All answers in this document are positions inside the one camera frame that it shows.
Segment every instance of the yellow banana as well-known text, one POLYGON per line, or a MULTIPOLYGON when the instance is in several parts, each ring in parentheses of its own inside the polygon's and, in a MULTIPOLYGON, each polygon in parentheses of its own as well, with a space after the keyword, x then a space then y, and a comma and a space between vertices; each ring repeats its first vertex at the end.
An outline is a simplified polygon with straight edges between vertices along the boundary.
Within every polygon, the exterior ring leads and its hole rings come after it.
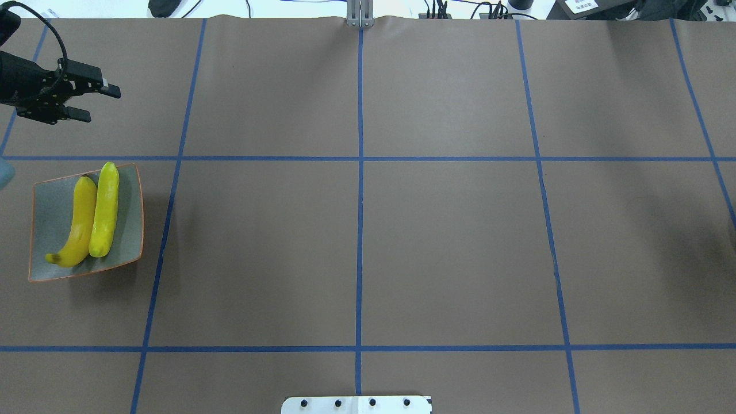
POLYGON ((78 265, 87 257, 94 221, 95 199, 97 188, 86 175, 83 175, 74 186, 74 208, 71 214, 71 230, 69 238, 59 253, 46 254, 46 261, 61 267, 78 265))
POLYGON ((89 251, 92 257, 105 257, 113 245, 115 224, 118 221, 118 188, 120 174, 113 163, 106 163, 97 181, 97 207, 89 251))

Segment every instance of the cable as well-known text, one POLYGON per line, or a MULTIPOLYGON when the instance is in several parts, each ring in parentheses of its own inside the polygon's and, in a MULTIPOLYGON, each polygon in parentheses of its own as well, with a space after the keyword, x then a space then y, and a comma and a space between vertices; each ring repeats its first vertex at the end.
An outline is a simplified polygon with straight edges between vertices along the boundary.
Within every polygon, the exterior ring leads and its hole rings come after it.
POLYGON ((687 20, 692 21, 693 20, 693 13, 695 12, 696 5, 698 4, 699 0, 693 0, 693 6, 690 8, 690 14, 687 15, 687 20))
POLYGON ((478 9, 481 6, 483 6, 483 5, 487 5, 488 6, 488 14, 491 13, 491 8, 493 7, 493 4, 490 4, 488 1, 484 1, 482 3, 476 3, 476 4, 477 4, 477 6, 475 6, 475 10, 473 10, 473 14, 470 15, 470 20, 472 20, 475 17, 475 12, 477 12, 478 9))
POLYGON ((189 11, 188 11, 188 12, 184 13, 184 15, 182 16, 182 18, 185 18, 186 16, 188 16, 188 15, 189 15, 189 13, 193 12, 193 11, 194 11, 194 9, 196 9, 196 8, 197 8, 197 6, 199 6, 199 3, 202 3, 202 0, 197 0, 197 2, 196 2, 196 3, 194 4, 194 6, 192 6, 192 8, 191 8, 191 9, 189 9, 189 11))
POLYGON ((502 15, 505 15, 505 14, 508 14, 508 13, 509 13, 509 9, 506 6, 504 6, 503 4, 501 4, 501 2, 499 0, 499 2, 496 4, 496 7, 493 9, 493 13, 490 13, 488 15, 488 18, 489 19, 491 19, 491 18, 493 18, 493 19, 499 19, 499 18, 502 18, 501 17, 502 15))
POLYGON ((498 18, 504 18, 504 17, 506 17, 508 15, 522 15, 522 16, 525 16, 525 17, 528 17, 528 18, 531 18, 531 19, 534 19, 534 20, 539 20, 538 18, 536 18, 536 17, 534 17, 532 15, 525 14, 525 13, 507 13, 505 15, 498 16, 498 18))
POLYGON ((437 3, 437 18, 447 18, 447 8, 445 7, 447 2, 443 4, 442 0, 434 1, 437 3))
POLYGON ((36 16, 39 20, 41 20, 43 22, 43 24, 45 24, 46 27, 48 27, 49 30, 51 30, 51 33, 54 34, 54 37, 59 42, 59 47, 61 48, 61 56, 62 56, 61 57, 61 63, 60 63, 61 64, 61 70, 59 72, 59 76, 51 84, 51 86, 49 86, 47 89, 42 90, 39 94, 32 95, 30 97, 18 98, 18 100, 16 100, 16 101, 13 101, 13 100, 0 101, 0 103, 6 104, 6 105, 17 106, 18 104, 20 104, 22 102, 27 102, 27 101, 32 101, 32 100, 43 98, 44 96, 46 96, 46 95, 50 94, 51 92, 53 92, 53 90, 59 85, 59 82, 61 82, 61 79, 64 79, 64 76, 66 76, 66 67, 67 67, 67 65, 69 63, 69 59, 68 59, 68 56, 66 55, 66 47, 64 47, 64 42, 61 40, 61 36, 59 36, 59 32, 56 31, 56 29, 51 25, 51 23, 49 23, 48 20, 46 20, 42 15, 38 14, 32 8, 26 6, 23 3, 19 3, 17 1, 6 1, 3 4, 0 4, 0 13, 5 12, 5 11, 8 11, 11 7, 21 7, 23 9, 25 9, 26 11, 28 11, 29 13, 33 14, 34 16, 36 16))

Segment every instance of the blue tape grid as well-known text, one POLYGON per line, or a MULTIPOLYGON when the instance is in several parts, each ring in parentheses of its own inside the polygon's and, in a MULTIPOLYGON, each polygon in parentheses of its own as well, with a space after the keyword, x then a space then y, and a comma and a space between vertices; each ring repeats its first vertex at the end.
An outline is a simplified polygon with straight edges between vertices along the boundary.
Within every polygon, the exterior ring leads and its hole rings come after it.
MULTIPOLYGON (((731 204, 729 193, 726 189, 723 175, 719 167, 720 162, 734 162, 736 157, 717 157, 713 149, 710 136, 703 120, 703 116, 696 99, 693 86, 690 82, 690 76, 687 72, 682 48, 680 46, 677 28, 674 20, 670 20, 670 28, 682 67, 687 90, 693 101, 693 107, 696 112, 698 122, 705 143, 707 145, 710 156, 708 157, 545 157, 539 150, 539 140, 537 138, 537 127, 534 119, 534 106, 532 103, 531 88, 526 66, 526 57, 523 48, 523 37, 519 21, 515 22, 517 31, 517 42, 519 48, 519 56, 521 69, 523 73, 524 89, 526 94, 527 109, 529 116, 529 125, 531 129, 531 138, 534 143, 534 156, 495 156, 495 157, 369 157, 364 155, 363 141, 363 48, 364 48, 364 32, 360 30, 358 34, 358 157, 309 157, 309 156, 185 156, 184 147, 186 143, 186 134, 188 129, 189 115, 191 112, 194 91, 197 85, 197 72, 199 70, 199 61, 202 55, 202 45, 205 37, 205 29, 207 20, 202 20, 202 26, 199 34, 199 43, 197 46, 197 57, 194 63, 194 70, 191 78, 191 85, 187 100, 185 118, 182 127, 182 135, 180 139, 179 151, 176 156, 86 156, 86 155, 70 155, 70 156, 25 156, 10 155, 5 158, 14 161, 176 161, 174 168, 174 177, 171 183, 171 192, 169 195, 169 204, 166 211, 166 221, 164 224, 163 236, 161 239, 158 263, 156 267, 155 280, 153 284, 151 299, 149 303, 149 312, 146 318, 146 329, 144 332, 144 341, 141 346, 56 346, 56 345, 0 345, 0 352, 124 352, 124 353, 140 353, 141 358, 138 365, 138 374, 136 376, 135 388, 133 392, 132 404, 130 412, 133 414, 137 410, 138 399, 141 392, 141 385, 144 376, 146 356, 148 353, 278 353, 278 352, 350 352, 355 354, 355 392, 361 395, 361 356, 364 352, 537 352, 537 351, 556 351, 565 352, 567 357, 568 375, 570 379, 570 391, 573 400, 573 409, 575 413, 580 413, 580 404, 577 394, 577 385, 575 379, 575 370, 573 364, 574 351, 634 351, 634 350, 709 350, 709 349, 736 349, 736 343, 632 343, 632 344, 572 344, 570 342, 570 334, 567 328, 567 316, 565 313, 565 301, 562 293, 562 283, 559 277, 559 267, 557 264, 556 248, 554 244, 554 233, 551 223, 551 214, 547 200, 547 192, 544 183, 543 163, 544 162, 709 162, 712 163, 718 183, 723 192, 726 206, 729 210, 731 219, 736 226, 736 214, 731 204), (178 178, 183 161, 317 161, 317 162, 357 162, 358 163, 358 225, 357 225, 357 262, 356 262, 356 289, 355 289, 355 345, 324 345, 324 346, 150 346, 150 334, 155 313, 156 298, 158 296, 158 286, 160 283, 160 274, 163 268, 164 252, 166 250, 166 242, 169 235, 171 225, 171 213, 174 207, 178 178), (548 242, 550 252, 553 259, 553 270, 556 282, 558 307, 560 315, 560 323, 562 327, 562 336, 564 343, 556 345, 363 345, 362 344, 362 279, 363 279, 363 201, 364 201, 364 163, 365 162, 435 162, 435 161, 461 161, 461 162, 510 162, 525 161, 534 162, 537 165, 537 174, 539 178, 539 189, 542 196, 542 206, 545 213, 545 224, 547 226, 548 242)), ((33 60, 36 61, 40 54, 46 37, 47 28, 44 27, 40 40, 36 47, 33 60)), ((0 155, 3 154, 7 142, 10 138, 15 114, 10 118, 10 122, 5 130, 3 141, 0 144, 0 155)))

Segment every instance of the plate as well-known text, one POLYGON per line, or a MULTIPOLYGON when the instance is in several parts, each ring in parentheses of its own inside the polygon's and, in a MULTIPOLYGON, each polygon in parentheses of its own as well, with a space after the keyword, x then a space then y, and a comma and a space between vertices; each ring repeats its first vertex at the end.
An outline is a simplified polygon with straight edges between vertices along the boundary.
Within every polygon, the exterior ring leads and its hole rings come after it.
POLYGON ((97 184, 99 172, 82 172, 33 185, 33 218, 31 221, 31 256, 28 280, 51 281, 89 275, 133 263, 143 254, 144 210, 141 176, 135 164, 118 166, 118 221, 113 245, 105 257, 87 256, 77 266, 59 267, 48 263, 46 253, 59 251, 69 236, 74 186, 82 175, 97 184))

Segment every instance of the banana tip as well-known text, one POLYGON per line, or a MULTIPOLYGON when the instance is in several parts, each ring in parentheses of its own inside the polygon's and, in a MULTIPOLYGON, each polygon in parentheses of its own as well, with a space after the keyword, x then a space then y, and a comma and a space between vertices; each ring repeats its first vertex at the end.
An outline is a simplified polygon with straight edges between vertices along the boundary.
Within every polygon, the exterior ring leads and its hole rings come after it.
POLYGON ((46 254, 46 261, 51 264, 56 264, 59 261, 61 261, 61 256, 59 256, 56 253, 47 253, 46 254))

